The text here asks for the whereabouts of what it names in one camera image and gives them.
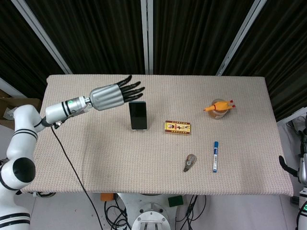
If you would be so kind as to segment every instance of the pen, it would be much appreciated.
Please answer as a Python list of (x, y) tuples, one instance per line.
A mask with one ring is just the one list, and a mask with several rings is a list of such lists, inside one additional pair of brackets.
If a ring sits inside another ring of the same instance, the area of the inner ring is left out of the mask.
[(217, 173), (217, 150), (219, 147), (219, 142), (214, 142), (214, 149), (213, 149), (213, 172)]

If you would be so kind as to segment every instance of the robot finger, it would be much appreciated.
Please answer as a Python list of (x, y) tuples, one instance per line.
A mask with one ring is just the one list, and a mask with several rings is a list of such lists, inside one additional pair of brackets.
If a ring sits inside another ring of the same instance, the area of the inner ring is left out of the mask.
[(145, 87), (142, 87), (142, 88), (139, 88), (137, 90), (131, 90), (131, 91), (126, 91), (126, 92), (123, 92), (123, 97), (128, 97), (128, 96), (131, 96), (133, 94), (137, 94), (139, 92), (142, 92), (143, 90), (145, 89)]
[(142, 96), (143, 96), (143, 94), (140, 93), (140, 94), (135, 95), (135, 96), (133, 96), (133, 97), (124, 97), (124, 102), (125, 102), (125, 103), (126, 103), (126, 102), (130, 102), (130, 101), (136, 100), (136, 99), (138, 99), (138, 98), (140, 98), (140, 97), (142, 97)]
[(125, 80), (121, 80), (120, 82), (117, 82), (116, 85), (123, 86), (127, 84), (132, 79), (132, 75), (129, 75)]
[(120, 90), (121, 90), (121, 92), (125, 92), (125, 91), (128, 91), (128, 90), (131, 90), (131, 89), (137, 87), (140, 83), (141, 83), (141, 82), (138, 81), (137, 83), (134, 83), (134, 84), (132, 84), (132, 85), (124, 86), (124, 87), (120, 88)]

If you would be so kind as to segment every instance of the phone screen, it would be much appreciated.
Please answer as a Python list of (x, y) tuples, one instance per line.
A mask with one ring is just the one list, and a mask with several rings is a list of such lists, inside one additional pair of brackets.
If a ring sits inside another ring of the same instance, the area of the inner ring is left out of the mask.
[(131, 128), (147, 129), (146, 102), (129, 102)]

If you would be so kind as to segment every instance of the beige textured tablecloth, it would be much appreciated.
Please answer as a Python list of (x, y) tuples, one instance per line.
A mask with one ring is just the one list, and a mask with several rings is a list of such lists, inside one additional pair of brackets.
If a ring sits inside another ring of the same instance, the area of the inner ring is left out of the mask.
[[(44, 109), (126, 75), (54, 75), (47, 79)], [(262, 77), (134, 75), (145, 86), (148, 131), (132, 131), (129, 106), (95, 109), (56, 130), (89, 192), (166, 194), (285, 194), (293, 188), (278, 156), (283, 150)], [(203, 112), (212, 100), (233, 99), (221, 120)], [(164, 121), (191, 122), (191, 135), (164, 133)], [(212, 172), (219, 142), (218, 173)], [(188, 154), (195, 165), (183, 172)], [(24, 191), (79, 192), (76, 176), (50, 128), (39, 133), (36, 177)]]

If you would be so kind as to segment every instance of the rubber chicken toy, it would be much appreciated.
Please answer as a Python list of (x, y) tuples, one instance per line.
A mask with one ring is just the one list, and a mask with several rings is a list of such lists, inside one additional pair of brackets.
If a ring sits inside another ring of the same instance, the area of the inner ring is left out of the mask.
[(222, 111), (222, 110), (232, 109), (235, 108), (235, 105), (229, 105), (229, 104), (233, 102), (234, 102), (233, 100), (228, 102), (216, 102), (213, 105), (205, 108), (204, 111), (208, 112), (211, 110)]

